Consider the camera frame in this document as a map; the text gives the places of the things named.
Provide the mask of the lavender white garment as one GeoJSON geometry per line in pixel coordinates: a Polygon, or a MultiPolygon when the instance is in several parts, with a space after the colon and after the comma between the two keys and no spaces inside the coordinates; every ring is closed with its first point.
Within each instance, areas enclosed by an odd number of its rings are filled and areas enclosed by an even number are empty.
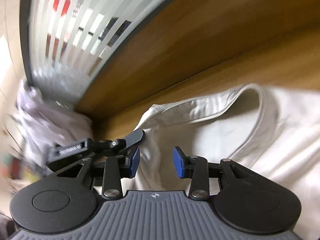
{"type": "Polygon", "coordinates": [[[32,167],[44,168],[48,152],[56,145],[69,146],[93,138],[92,121],[73,110],[45,100],[37,87],[22,80],[16,106],[27,141],[25,160],[32,167]]]}

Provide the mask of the cream white jacket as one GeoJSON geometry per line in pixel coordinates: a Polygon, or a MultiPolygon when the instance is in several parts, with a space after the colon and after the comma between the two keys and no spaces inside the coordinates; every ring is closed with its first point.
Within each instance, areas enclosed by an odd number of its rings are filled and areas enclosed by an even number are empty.
{"type": "Polygon", "coordinates": [[[302,204],[295,232],[319,239],[319,92],[260,86],[151,106],[138,128],[140,164],[123,190],[184,190],[172,150],[210,163],[231,159],[294,192],[302,204]]]}

